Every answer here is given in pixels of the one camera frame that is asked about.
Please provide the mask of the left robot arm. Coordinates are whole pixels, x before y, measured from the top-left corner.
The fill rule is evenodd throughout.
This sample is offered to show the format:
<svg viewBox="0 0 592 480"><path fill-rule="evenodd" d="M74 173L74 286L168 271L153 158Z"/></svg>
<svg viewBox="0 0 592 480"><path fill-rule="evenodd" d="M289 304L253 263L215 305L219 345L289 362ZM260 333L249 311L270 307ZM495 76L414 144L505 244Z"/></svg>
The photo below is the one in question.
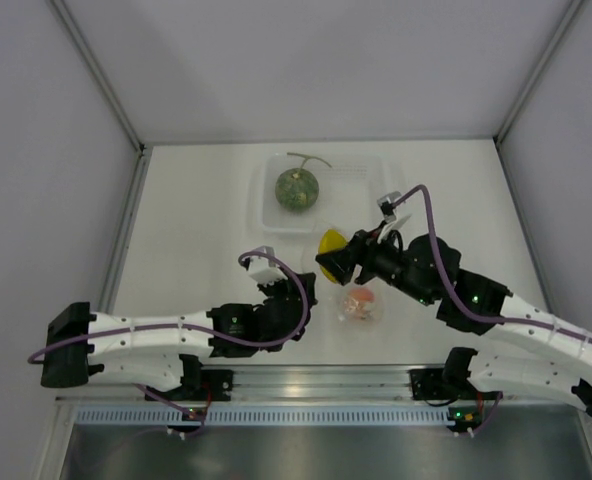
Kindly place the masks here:
<svg viewBox="0 0 592 480"><path fill-rule="evenodd" d="M281 273L258 287L260 303L169 317L114 316L73 303L50 322L45 346L28 361L41 366L45 388L138 384L191 399L207 360L279 352L299 340L317 303L315 283L313 273Z"/></svg>

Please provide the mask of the pink fake food piece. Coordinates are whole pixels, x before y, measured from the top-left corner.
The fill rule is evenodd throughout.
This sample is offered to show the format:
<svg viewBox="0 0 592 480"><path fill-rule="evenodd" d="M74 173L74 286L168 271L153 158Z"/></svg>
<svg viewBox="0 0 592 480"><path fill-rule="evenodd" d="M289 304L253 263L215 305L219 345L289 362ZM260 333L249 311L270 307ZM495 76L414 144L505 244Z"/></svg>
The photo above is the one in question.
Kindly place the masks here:
<svg viewBox="0 0 592 480"><path fill-rule="evenodd" d="M374 321L378 307L375 293L362 286L345 290L338 301L339 317L345 321Z"/></svg>

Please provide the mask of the clear zip top bag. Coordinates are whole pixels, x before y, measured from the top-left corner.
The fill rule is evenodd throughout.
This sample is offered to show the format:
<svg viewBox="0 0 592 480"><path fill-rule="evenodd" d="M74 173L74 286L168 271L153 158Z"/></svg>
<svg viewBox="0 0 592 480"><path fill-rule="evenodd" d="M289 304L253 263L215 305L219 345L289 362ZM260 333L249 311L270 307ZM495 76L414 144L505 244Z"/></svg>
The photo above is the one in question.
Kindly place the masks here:
<svg viewBox="0 0 592 480"><path fill-rule="evenodd" d="M316 274L316 296L328 319L367 329L383 316L380 291L376 287L357 285L353 280L342 286L315 259L318 254L340 249L348 242L339 227L316 220L303 248L301 268Z"/></svg>

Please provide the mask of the green netted fake melon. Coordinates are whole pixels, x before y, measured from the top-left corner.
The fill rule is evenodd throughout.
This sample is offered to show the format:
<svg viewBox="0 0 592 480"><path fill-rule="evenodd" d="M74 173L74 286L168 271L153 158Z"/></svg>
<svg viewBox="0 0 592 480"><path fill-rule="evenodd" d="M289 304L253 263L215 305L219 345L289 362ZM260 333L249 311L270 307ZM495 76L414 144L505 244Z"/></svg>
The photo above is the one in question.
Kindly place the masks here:
<svg viewBox="0 0 592 480"><path fill-rule="evenodd" d="M319 197L320 186L316 176L306 168L310 160L322 162L328 168L332 165L325 159L297 152L287 152L288 156L301 159L298 167L283 171L274 186L274 195L278 204L291 213L303 213L312 208Z"/></svg>

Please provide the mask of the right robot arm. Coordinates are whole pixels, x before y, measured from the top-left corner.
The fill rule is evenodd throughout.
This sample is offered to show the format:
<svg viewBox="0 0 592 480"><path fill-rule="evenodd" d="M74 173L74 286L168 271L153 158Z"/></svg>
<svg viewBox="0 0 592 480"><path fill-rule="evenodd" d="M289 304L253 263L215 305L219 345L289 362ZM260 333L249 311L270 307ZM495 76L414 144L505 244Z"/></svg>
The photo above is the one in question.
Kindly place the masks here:
<svg viewBox="0 0 592 480"><path fill-rule="evenodd" d="M592 418L592 332L543 311L505 285L460 266L461 254L433 233L402 246L399 233L360 230L346 239L330 229L316 262L336 283L378 279L420 304L437 305L447 327L514 345L531 358L453 348L444 388L456 397L511 393L566 403Z"/></svg>

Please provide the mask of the yellow fake food piece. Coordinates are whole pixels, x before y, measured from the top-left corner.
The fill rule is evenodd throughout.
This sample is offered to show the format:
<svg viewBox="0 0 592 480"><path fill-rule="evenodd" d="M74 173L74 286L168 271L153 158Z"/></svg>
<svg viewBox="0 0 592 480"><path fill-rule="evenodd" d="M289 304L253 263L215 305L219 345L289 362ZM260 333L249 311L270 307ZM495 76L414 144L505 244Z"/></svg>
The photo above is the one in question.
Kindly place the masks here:
<svg viewBox="0 0 592 480"><path fill-rule="evenodd" d="M342 249L348 244L347 239L337 230L328 229L320 239L318 245L318 254L329 253L334 250ZM323 275L333 284L338 284L335 277L322 265L320 270Z"/></svg>

